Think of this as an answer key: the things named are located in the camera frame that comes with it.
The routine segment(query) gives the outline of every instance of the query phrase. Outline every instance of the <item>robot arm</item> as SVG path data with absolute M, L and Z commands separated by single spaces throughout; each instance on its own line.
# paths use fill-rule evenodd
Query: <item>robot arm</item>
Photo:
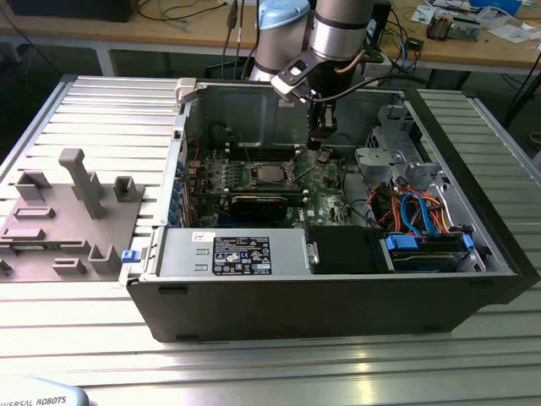
M 250 79 L 270 80 L 278 93 L 303 102 L 347 89 L 363 50 L 373 0 L 266 0 L 260 8 L 260 44 Z M 336 131 L 335 103 L 309 103 L 310 148 Z

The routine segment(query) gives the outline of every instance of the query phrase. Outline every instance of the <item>motherboard chip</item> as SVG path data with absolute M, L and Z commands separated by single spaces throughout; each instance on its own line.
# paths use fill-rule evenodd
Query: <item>motherboard chip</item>
M 261 165 L 257 168 L 257 177 L 266 182 L 280 182 L 284 179 L 284 173 L 279 165 Z

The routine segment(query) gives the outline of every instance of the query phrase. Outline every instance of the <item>cable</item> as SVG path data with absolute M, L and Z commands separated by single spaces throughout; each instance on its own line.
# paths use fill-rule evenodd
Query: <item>cable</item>
M 366 87 L 367 85 L 374 83 L 378 80 L 382 79 L 402 79 L 402 80 L 411 80 L 412 82 L 418 82 L 421 84 L 425 84 L 426 80 L 418 78 L 417 76 L 412 76 L 410 74 L 384 74 L 383 76 L 379 76 L 377 78 L 372 78 L 369 80 L 365 80 L 363 82 L 357 83 L 356 85 L 353 85 L 349 89 L 346 89 L 334 96 L 329 97 L 322 97 L 322 98 L 311 98 L 310 101 L 312 102 L 332 102 L 333 100 L 340 99 L 344 96 L 349 95 L 350 93 L 353 93 L 357 89 L 361 89 L 363 87 Z
M 434 224 L 430 221 L 429 218 L 429 210 L 424 203 L 423 196 L 417 193 L 408 193 L 402 198 L 402 203 L 400 204 L 400 213 L 402 215 L 402 220 L 404 221 L 404 224 L 406 227 L 408 227 L 410 230 L 412 230 L 414 233 L 416 233 L 419 237 L 421 236 L 421 233 L 419 230 L 417 230 L 408 220 L 407 220 L 407 212 L 406 212 L 406 205 L 407 201 L 410 199 L 410 197 L 415 197 L 419 200 L 419 205 L 421 205 L 421 212 L 423 213 L 423 221 L 424 221 L 424 227 L 426 228 L 426 231 L 428 231 L 430 234 L 434 234 Z
M 223 44 L 223 48 L 221 50 L 221 78 L 222 79 L 226 78 L 226 76 L 224 75 L 224 67 L 226 64 L 226 50 L 227 50 L 227 45 L 229 44 L 229 39 L 231 38 L 231 31 L 232 30 L 230 28 L 227 29 L 226 42 Z
M 252 55 L 254 55 L 255 50 L 257 49 L 258 45 L 260 44 L 260 0 L 255 0 L 255 44 L 254 47 L 250 50 L 250 53 L 246 57 L 246 60 L 244 61 L 243 66 L 243 72 L 241 73 L 240 79 L 244 79 L 246 77 L 246 73 L 248 71 L 248 63 Z
M 197 11 L 195 13 L 191 13 L 191 14 L 187 14 L 187 15 L 181 15 L 179 17 L 171 17 L 171 18 L 166 18 L 164 19 L 163 17 L 160 17 L 159 19 L 157 19 L 156 17 L 151 17 L 145 13 L 143 13 L 143 6 L 145 6 L 147 3 L 149 3 L 150 0 L 144 0 L 138 7 L 137 7 L 137 14 L 139 14 L 141 17 L 144 17 L 146 19 L 151 19 L 152 21 L 174 21 L 176 19 L 187 19 L 189 17 L 194 17 L 195 15 L 198 15 L 198 14 L 202 14 L 202 13 L 206 13 L 207 11 L 212 11 L 212 10 L 217 10 L 219 8 L 222 8 L 222 7 L 225 7 L 227 6 L 227 3 L 221 3 L 220 5 L 218 6 L 215 6 L 215 7 L 209 7 L 209 8 L 205 8 L 203 10 L 200 10 L 200 11 Z M 170 11 L 171 9 L 173 8 L 168 8 L 166 10 L 164 10 L 164 12 L 168 12 Z
M 349 63 L 349 65 L 347 65 L 345 68 L 336 68 L 335 69 L 335 72 L 336 74 L 346 74 L 347 72 L 349 72 L 350 70 L 352 70 L 353 68 L 355 68 L 357 66 L 357 64 L 359 62 L 361 62 L 361 59 L 363 59 L 363 56 L 364 56 L 364 49 Z
M 237 51 L 235 51 L 235 65 L 233 67 L 233 79 L 234 80 L 237 78 L 238 54 L 240 53 L 240 42 L 243 39 L 244 3 L 245 3 L 245 0 L 241 0 L 241 2 L 240 2 L 240 23 L 239 23 L 239 27 L 238 27 L 238 37 L 237 37 Z
M 195 4 L 199 3 L 200 1 L 201 0 L 194 0 L 190 4 L 186 4 L 184 6 L 173 6 L 173 7 L 170 7 L 170 8 L 164 8 L 163 4 L 162 4 L 163 0 L 158 0 L 158 8 L 160 9 L 161 17 L 163 19 L 171 19 L 173 17 L 168 14 L 171 10 L 175 10 L 177 8 L 193 7 Z M 190 31 L 189 27 L 186 26 L 187 24 L 189 24 L 189 22 L 186 19 L 179 19 L 179 20 L 174 20 L 174 21 L 163 21 L 163 22 L 165 24 L 167 24 L 167 25 L 170 25 L 171 27 L 179 28 L 179 29 L 184 30 L 186 32 Z
M 393 35 L 398 42 L 400 42 L 400 48 L 402 49 L 402 65 L 401 68 L 404 68 L 404 64 L 406 63 L 407 55 L 406 55 L 406 45 L 404 44 L 404 40 L 397 34 Z
M 511 100 L 511 104 L 509 105 L 509 108 L 507 109 L 507 113 L 505 114 L 504 123 L 508 123 L 508 122 L 509 122 L 509 118 L 510 118 L 510 116 L 511 116 L 511 110 L 512 110 L 513 107 L 515 106 L 516 99 L 520 96 L 522 90 L 524 89 L 524 86 L 526 86 L 526 82 L 528 82 L 528 80 L 532 77 L 533 71 L 534 71 L 534 70 L 537 68 L 537 66 L 538 66 L 539 59 L 541 59 L 541 52 L 539 53 L 537 59 L 535 60 L 535 63 L 533 64 L 532 68 L 530 69 L 530 72 L 527 74 L 527 77 L 526 77 L 526 79 L 524 80 L 524 82 L 522 83 L 522 86 L 520 87 L 520 89 L 518 90 L 518 92 L 517 92 L 517 93 L 515 94 L 515 96 L 513 97 L 513 100 Z
M 229 9 L 229 14 L 227 15 L 227 35 L 226 42 L 223 44 L 223 49 L 221 50 L 221 78 L 225 79 L 224 75 L 224 66 L 226 64 L 226 51 L 227 46 L 229 45 L 229 40 L 231 39 L 231 33 L 237 26 L 237 16 L 238 16 L 238 0 L 233 0 L 231 3 L 231 8 Z
M 11 24 L 11 26 L 14 28 L 14 30 L 16 30 L 17 33 L 18 33 L 20 36 L 22 36 L 22 37 L 26 40 L 26 42 L 28 42 L 28 43 L 36 50 L 37 53 L 40 54 L 40 56 L 43 58 L 43 60 L 44 60 L 45 62 L 47 62 L 47 64 L 48 64 L 52 69 L 54 69 L 55 72 L 57 72 L 58 76 L 62 76 L 63 74 L 62 74 L 62 72 L 60 71 L 60 69 L 58 69 L 57 66 L 56 66 L 54 63 L 52 63 L 51 60 L 49 60 L 49 58 L 46 57 L 46 56 L 43 54 L 42 51 L 40 51 L 40 48 L 38 48 L 38 47 L 36 46 L 36 44 L 35 44 L 34 42 L 32 42 L 32 41 L 28 38 L 28 36 L 26 36 L 25 33 L 24 33 L 23 31 L 21 31 L 21 30 L 19 29 L 19 27 L 18 27 L 17 25 L 15 25 L 15 23 L 9 18 L 8 14 L 5 12 L 5 10 L 3 9 L 3 6 L 2 6 L 2 5 L 0 5 L 0 13 L 2 13 L 2 15 L 4 16 L 4 18 Z

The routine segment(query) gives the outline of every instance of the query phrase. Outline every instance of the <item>gray plastic block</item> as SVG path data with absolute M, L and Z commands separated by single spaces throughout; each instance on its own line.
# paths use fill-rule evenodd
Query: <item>gray plastic block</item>
M 1 256 L 17 255 L 17 251 L 11 248 L 11 245 L 9 244 L 0 244 L 0 255 Z
M 84 275 L 86 274 L 85 264 L 79 258 L 56 258 L 52 269 L 58 275 Z
M 68 169 L 71 178 L 74 180 L 77 195 L 85 204 L 90 218 L 96 220 L 102 218 L 105 211 L 83 165 L 84 158 L 85 153 L 80 148 L 64 148 L 58 162 L 62 167 Z
M 0 273 L 2 273 L 4 276 L 9 276 L 12 269 L 11 266 L 8 265 L 8 263 L 4 260 L 0 260 Z
M 35 240 L 44 239 L 45 232 L 41 228 L 6 228 L 0 239 Z
M 90 244 L 83 239 L 77 244 L 60 244 L 60 250 L 66 254 L 88 254 L 90 253 Z
M 109 245 L 109 250 L 107 250 L 105 258 L 98 249 L 98 246 L 94 245 L 88 255 L 88 262 L 92 265 L 94 271 L 96 271 L 98 275 L 119 273 L 120 268 L 122 267 L 120 257 L 118 256 L 115 247 L 112 245 Z
M 40 189 L 49 189 L 51 185 L 43 172 L 24 171 L 19 181 L 15 184 L 15 188 L 19 191 L 20 197 L 24 201 L 43 201 L 43 195 Z
M 49 206 L 21 207 L 14 213 L 18 220 L 39 220 L 54 217 L 54 210 Z
M 103 197 L 103 186 L 101 186 L 100 179 L 98 179 L 98 175 L 96 175 L 96 172 L 88 172 L 90 184 L 92 185 L 92 188 L 94 188 L 94 191 L 96 192 L 96 195 L 98 196 L 98 199 L 101 199 Z M 81 197 L 77 193 L 77 188 L 75 186 L 72 186 L 71 189 L 74 191 L 75 197 L 77 200 L 81 200 Z
M 117 176 L 112 189 L 115 191 L 118 203 L 133 203 L 141 200 L 139 191 L 131 176 Z
M 142 196 L 144 186 L 136 184 L 136 187 Z M 89 217 L 83 201 L 75 199 L 71 184 L 52 184 L 50 189 L 41 189 L 40 192 L 46 205 L 54 208 L 55 216 L 38 220 L 17 219 L 14 213 L 18 209 L 44 206 L 40 201 L 30 205 L 19 198 L 5 222 L 0 225 L 0 236 L 6 228 L 41 228 L 46 237 L 33 241 L 0 239 L 0 258 L 4 258 L 14 269 L 9 278 L 0 275 L 0 283 L 117 280 L 118 272 L 98 274 L 94 271 L 89 263 L 90 248 L 98 245 L 105 254 L 105 250 L 112 244 L 119 255 L 129 249 L 140 201 L 118 203 L 112 184 L 103 184 L 100 203 L 105 216 L 96 221 Z M 58 275 L 52 269 L 52 264 L 56 258 L 61 257 L 79 258 L 86 267 L 86 274 Z

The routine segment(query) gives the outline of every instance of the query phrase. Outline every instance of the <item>electronic device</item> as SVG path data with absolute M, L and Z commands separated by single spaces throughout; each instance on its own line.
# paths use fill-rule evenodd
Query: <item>electronic device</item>
M 310 150 L 304 104 L 268 84 L 176 94 L 149 244 L 122 255 L 159 341 L 448 332 L 539 280 L 437 108 L 481 117 L 466 97 L 353 92 Z
M 138 0 L 8 0 L 16 15 L 102 19 L 125 23 L 137 9 Z

